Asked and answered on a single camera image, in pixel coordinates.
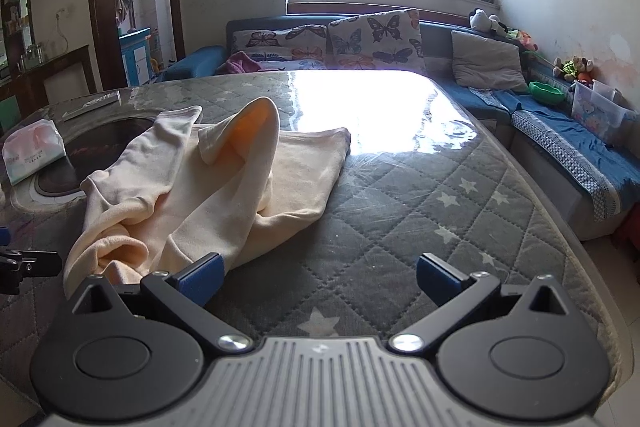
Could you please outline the dark wooden cabinet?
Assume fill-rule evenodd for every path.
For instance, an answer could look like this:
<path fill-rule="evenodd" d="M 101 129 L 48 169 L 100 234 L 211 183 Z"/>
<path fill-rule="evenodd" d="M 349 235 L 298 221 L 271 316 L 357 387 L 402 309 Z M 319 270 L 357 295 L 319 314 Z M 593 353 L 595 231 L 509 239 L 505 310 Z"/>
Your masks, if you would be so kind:
<path fill-rule="evenodd" d="M 9 131 L 24 117 L 49 104 L 44 82 L 74 66 L 82 68 L 87 92 L 96 80 L 89 48 L 81 46 L 49 56 L 36 41 L 30 0 L 1 0 L 1 130 Z"/>

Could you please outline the pink white tissue pack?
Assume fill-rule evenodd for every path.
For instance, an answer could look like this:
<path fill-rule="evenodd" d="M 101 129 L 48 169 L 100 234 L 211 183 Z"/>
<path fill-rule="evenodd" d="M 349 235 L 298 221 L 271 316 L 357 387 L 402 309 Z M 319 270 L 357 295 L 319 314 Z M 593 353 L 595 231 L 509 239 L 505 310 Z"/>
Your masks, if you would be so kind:
<path fill-rule="evenodd" d="M 34 173 L 66 156 L 65 144 L 55 123 L 39 119 L 17 129 L 2 146 L 6 174 L 16 185 Z"/>

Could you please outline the clear plastic storage box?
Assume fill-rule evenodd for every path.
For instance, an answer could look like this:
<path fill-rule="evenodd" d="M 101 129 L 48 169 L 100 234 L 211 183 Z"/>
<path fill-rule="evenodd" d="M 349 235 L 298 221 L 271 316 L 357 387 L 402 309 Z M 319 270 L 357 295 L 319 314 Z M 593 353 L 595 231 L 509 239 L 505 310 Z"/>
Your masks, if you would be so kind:
<path fill-rule="evenodd" d="M 622 146 L 638 114 L 592 88 L 575 82 L 572 117 L 606 144 Z"/>

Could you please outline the butterfly print pillow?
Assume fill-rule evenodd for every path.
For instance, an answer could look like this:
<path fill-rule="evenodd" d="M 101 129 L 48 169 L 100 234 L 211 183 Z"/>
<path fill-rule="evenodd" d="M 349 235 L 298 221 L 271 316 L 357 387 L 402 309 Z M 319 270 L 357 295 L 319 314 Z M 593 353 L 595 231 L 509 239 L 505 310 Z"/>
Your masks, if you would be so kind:
<path fill-rule="evenodd" d="M 419 12 L 395 10 L 345 17 L 328 25 L 333 63 L 341 69 L 426 73 Z"/>
<path fill-rule="evenodd" d="M 322 25 L 237 30 L 231 38 L 233 53 L 244 52 L 263 68 L 325 69 L 327 47 Z"/>

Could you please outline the magenta cloth on sofa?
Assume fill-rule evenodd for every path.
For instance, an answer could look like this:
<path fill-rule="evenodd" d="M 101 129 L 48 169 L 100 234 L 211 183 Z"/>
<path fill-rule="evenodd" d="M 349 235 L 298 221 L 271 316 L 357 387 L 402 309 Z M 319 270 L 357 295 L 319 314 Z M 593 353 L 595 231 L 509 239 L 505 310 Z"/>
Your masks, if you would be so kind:
<path fill-rule="evenodd" d="M 260 72 L 260 64 L 252 60 L 245 52 L 232 53 L 217 69 L 217 75 L 242 75 Z"/>

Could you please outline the blue white small cabinet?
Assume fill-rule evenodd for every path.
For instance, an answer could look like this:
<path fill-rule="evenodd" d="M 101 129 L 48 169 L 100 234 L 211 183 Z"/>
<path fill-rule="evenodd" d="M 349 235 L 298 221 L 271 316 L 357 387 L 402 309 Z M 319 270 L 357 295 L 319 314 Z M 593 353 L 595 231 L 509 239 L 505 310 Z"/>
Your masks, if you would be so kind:
<path fill-rule="evenodd" d="M 128 32 L 118 38 L 122 64 L 129 87 L 143 86 L 152 79 L 150 37 L 151 29 L 147 27 Z"/>

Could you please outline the silver remote control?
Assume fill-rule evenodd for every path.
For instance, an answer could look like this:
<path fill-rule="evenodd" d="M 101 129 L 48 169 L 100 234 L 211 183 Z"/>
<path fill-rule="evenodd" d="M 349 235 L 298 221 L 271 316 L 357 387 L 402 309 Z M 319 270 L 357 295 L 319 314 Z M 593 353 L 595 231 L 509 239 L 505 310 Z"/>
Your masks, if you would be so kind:
<path fill-rule="evenodd" d="M 73 120 L 115 103 L 120 103 L 120 93 L 118 91 L 107 92 L 97 96 L 96 98 L 92 98 L 88 102 L 82 104 L 79 108 L 68 110 L 63 114 L 62 121 Z"/>

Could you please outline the round black table stove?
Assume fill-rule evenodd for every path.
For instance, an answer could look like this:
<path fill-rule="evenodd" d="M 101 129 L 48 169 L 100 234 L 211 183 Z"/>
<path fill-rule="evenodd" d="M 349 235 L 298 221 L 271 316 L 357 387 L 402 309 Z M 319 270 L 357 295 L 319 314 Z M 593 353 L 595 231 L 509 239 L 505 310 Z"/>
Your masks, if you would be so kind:
<path fill-rule="evenodd" d="M 36 174 L 36 192 L 46 197 L 78 192 L 89 174 L 113 165 L 127 145 L 152 124 L 149 118 L 125 118 L 82 132 L 65 144 L 65 157 Z"/>

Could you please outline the right butterfly print pillow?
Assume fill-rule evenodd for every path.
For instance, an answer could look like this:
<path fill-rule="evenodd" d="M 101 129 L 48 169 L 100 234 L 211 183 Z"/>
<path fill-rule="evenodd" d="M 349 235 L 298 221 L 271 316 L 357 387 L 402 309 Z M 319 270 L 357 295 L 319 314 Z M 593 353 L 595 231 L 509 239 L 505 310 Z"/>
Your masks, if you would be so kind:
<path fill-rule="evenodd" d="M 341 69 L 426 73 L 419 12 L 395 10 L 345 17 L 328 25 L 333 63 Z"/>

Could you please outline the grey plain cushion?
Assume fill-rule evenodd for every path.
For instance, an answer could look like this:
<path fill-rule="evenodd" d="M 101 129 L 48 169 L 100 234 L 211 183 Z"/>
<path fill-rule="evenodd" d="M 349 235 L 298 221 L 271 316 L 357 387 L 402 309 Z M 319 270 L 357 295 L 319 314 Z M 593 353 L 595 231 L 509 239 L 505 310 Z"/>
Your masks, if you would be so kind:
<path fill-rule="evenodd" d="M 468 32 L 451 31 L 452 72 L 459 86 L 524 92 L 520 51 L 513 44 Z"/>

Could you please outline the left butterfly print pillow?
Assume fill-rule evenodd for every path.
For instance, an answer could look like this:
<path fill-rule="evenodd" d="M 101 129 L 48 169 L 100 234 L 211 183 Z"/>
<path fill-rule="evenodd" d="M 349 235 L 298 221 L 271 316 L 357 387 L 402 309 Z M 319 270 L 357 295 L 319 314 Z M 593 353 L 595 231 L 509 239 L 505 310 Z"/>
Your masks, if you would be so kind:
<path fill-rule="evenodd" d="M 233 53 L 244 52 L 263 68 L 325 69 L 327 47 L 322 25 L 237 30 L 231 38 Z"/>

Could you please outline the green plastic bowl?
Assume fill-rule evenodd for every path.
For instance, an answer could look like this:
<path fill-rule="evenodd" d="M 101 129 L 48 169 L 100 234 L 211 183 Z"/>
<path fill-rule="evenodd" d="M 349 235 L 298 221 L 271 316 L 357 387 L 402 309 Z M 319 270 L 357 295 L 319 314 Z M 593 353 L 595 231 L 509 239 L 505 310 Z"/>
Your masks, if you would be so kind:
<path fill-rule="evenodd" d="M 565 100 L 565 93 L 549 83 L 531 81 L 528 84 L 528 92 L 540 104 L 557 106 Z"/>

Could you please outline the panda plush toy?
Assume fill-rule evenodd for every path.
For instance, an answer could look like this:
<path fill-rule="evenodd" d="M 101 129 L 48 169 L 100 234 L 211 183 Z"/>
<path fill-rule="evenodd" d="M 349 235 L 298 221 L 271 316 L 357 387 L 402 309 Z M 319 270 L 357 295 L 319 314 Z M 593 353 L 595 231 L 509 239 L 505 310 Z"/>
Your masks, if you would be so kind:
<path fill-rule="evenodd" d="M 505 36 L 508 32 L 506 24 L 504 24 L 498 15 L 488 15 L 482 9 L 475 9 L 469 15 L 470 27 L 476 31 L 493 32 L 496 35 Z"/>

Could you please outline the cream beige garment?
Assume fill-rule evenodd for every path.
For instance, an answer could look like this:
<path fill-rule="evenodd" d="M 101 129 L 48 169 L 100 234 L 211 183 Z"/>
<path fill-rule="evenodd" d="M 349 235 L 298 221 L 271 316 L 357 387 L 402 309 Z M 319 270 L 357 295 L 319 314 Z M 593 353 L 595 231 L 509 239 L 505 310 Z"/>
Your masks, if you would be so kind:
<path fill-rule="evenodd" d="M 135 284 L 215 253 L 231 271 L 318 221 L 350 145 L 345 128 L 283 131 L 276 104 L 256 98 L 217 124 L 201 107 L 166 110 L 113 165 L 82 182 L 84 229 L 63 287 L 89 275 Z"/>

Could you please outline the grey quilted star table cover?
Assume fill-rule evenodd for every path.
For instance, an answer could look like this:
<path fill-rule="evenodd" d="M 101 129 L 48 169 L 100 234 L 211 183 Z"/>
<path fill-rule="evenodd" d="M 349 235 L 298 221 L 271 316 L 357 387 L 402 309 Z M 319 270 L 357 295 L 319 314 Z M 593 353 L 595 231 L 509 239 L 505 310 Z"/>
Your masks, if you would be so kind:
<path fill-rule="evenodd" d="M 165 109 L 200 106 L 206 124 L 254 98 L 285 130 L 345 128 L 350 152 L 323 216 L 232 270 L 207 308 L 252 337 L 390 337 L 434 308 L 416 285 L 432 253 L 507 284 L 550 274 L 582 311 L 618 387 L 632 371 L 620 311 L 584 247 L 503 146 L 430 80 L 411 72 L 261 72 L 154 83 L 72 121 L 79 100 L 34 118 L 73 140 L 116 121 L 127 136 Z"/>

